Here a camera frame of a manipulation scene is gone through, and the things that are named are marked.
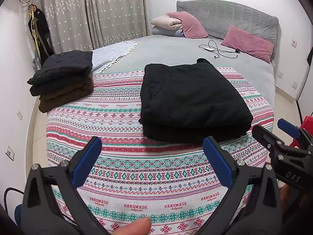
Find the operator fingertip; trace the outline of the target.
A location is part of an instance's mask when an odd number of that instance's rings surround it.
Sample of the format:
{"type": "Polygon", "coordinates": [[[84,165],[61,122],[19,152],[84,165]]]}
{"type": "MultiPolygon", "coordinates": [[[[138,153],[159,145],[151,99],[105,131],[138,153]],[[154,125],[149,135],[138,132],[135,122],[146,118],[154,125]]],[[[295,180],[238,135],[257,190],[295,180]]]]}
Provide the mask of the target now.
{"type": "Polygon", "coordinates": [[[151,219],[145,217],[118,228],[112,235],[147,235],[150,233],[151,226],[151,219]]]}

